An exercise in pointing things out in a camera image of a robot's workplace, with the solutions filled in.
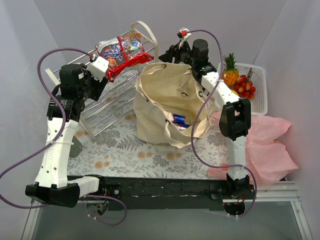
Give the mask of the toy pineapple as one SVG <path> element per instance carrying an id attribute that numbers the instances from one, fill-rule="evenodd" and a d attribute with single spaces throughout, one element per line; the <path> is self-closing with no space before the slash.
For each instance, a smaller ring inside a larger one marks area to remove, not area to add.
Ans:
<path id="1" fill-rule="evenodd" d="M 235 60 L 235 54 L 233 52 L 229 53 L 228 55 L 225 55 L 223 57 L 223 60 L 224 70 L 222 74 L 222 79 L 228 87 L 233 87 L 236 84 L 237 79 L 239 77 L 239 71 L 236 68 L 237 62 Z"/>

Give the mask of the cream metal shoe rack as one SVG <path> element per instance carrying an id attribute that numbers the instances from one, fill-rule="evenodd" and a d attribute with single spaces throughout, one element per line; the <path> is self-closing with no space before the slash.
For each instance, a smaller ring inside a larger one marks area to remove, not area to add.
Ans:
<path id="1" fill-rule="evenodd" d="M 144 23 L 143 21 L 138 20 L 138 21 L 131 24 L 130 30 L 125 32 L 125 34 L 129 34 L 129 33 L 140 34 L 140 37 L 143 40 L 143 42 L 142 42 L 143 45 L 145 45 L 145 44 L 152 45 L 152 48 L 146 50 L 145 52 L 149 53 L 151 51 L 154 51 L 153 60 L 154 60 L 154 62 L 157 63 L 159 61 L 159 46 L 158 46 L 158 41 L 157 41 L 154 33 L 150 29 L 150 27 L 146 23 Z M 106 88 L 108 89 L 108 91 L 104 90 L 98 101 L 87 100 L 85 102 L 85 108 L 84 108 L 84 111 L 80 114 L 79 123 L 82 125 L 84 130 L 88 133 L 89 137 L 93 141 L 96 140 L 96 136 L 98 134 L 93 133 L 92 129 L 97 124 L 99 124 L 101 121 L 103 121 L 103 119 L 100 119 L 98 122 L 96 122 L 92 126 L 89 126 L 89 124 L 87 123 L 87 120 L 89 120 L 91 117 L 97 115 L 102 110 L 106 109 L 113 102 L 117 101 L 118 99 L 120 99 L 123 96 L 130 93 L 134 89 L 133 86 L 130 89 L 126 90 L 124 93 L 117 96 L 115 99 L 113 99 L 109 103 L 106 102 L 107 98 L 116 94 L 120 89 L 124 88 L 131 81 L 135 80 L 137 76 L 138 76 L 138 74 L 135 74 L 135 75 L 129 77 L 128 79 L 124 80 L 122 83 L 120 83 L 118 85 L 114 85 L 114 83 L 109 82 L 106 85 Z"/>

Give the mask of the red snack bag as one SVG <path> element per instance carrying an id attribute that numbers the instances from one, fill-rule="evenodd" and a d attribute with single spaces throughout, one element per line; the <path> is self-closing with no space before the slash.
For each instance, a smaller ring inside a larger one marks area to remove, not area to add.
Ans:
<path id="1" fill-rule="evenodd" d="M 95 45 L 95 49 L 99 56 L 109 62 L 106 73 L 112 83 L 125 68 L 144 64 L 154 59 L 152 55 L 145 52 L 139 33 L 128 33 L 100 41 Z"/>

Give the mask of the red toy fruit with stem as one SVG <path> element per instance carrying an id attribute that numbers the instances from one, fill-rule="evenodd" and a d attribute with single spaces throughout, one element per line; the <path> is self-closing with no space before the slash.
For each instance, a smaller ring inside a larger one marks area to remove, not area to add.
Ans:
<path id="1" fill-rule="evenodd" d="M 250 68 L 247 74 L 242 74 L 236 80 L 233 90 L 238 93 L 240 98 L 248 99 L 250 101 L 255 99 L 256 87 L 252 82 L 253 73 L 253 69 Z"/>

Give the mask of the beige canvas tote bag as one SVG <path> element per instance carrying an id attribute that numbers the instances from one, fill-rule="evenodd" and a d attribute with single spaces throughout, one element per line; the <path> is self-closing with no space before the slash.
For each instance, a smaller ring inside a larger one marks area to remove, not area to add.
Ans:
<path id="1" fill-rule="evenodd" d="M 215 106 L 208 102 L 201 85 L 186 64 L 151 63 L 135 82 L 133 110 L 137 137 L 151 144 L 169 144 L 178 149 L 203 138 L 211 126 Z M 179 130 L 173 114 L 186 117 L 188 129 Z"/>

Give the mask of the pink plastic grocery bag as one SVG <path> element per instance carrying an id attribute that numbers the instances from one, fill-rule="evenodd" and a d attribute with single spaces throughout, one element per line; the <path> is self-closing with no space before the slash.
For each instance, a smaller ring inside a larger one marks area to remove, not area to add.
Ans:
<path id="1" fill-rule="evenodd" d="M 283 118 L 253 115 L 245 143 L 246 166 L 259 187 L 273 185 L 299 169 L 277 138 L 291 127 Z"/>

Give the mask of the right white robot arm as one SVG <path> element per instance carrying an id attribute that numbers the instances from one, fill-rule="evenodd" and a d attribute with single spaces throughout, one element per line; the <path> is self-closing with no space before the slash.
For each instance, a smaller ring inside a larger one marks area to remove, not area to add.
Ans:
<path id="1" fill-rule="evenodd" d="M 209 62 L 208 53 L 208 42 L 204 39 L 194 40 L 192 47 L 186 41 L 180 41 L 171 45 L 159 60 L 189 65 L 194 79 L 211 93 L 221 107 L 219 129 L 227 142 L 227 174 L 225 181 L 210 186 L 210 193 L 216 199 L 222 196 L 237 199 L 253 192 L 245 153 L 246 137 L 251 128 L 251 103 L 238 97 L 222 81 L 219 72 Z"/>

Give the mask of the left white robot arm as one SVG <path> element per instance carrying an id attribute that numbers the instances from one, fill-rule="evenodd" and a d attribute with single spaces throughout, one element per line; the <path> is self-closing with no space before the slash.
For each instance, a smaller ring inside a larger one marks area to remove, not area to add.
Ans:
<path id="1" fill-rule="evenodd" d="M 47 139 L 38 175 L 27 185 L 25 194 L 42 204 L 73 208 L 78 199 L 90 194 L 95 200 L 106 196 L 106 187 L 95 176 L 68 180 L 67 166 L 73 138 L 85 101 L 97 101 L 108 78 L 109 63 L 98 60 L 84 64 L 67 64 L 59 71 L 60 86 L 52 91 L 47 110 Z"/>

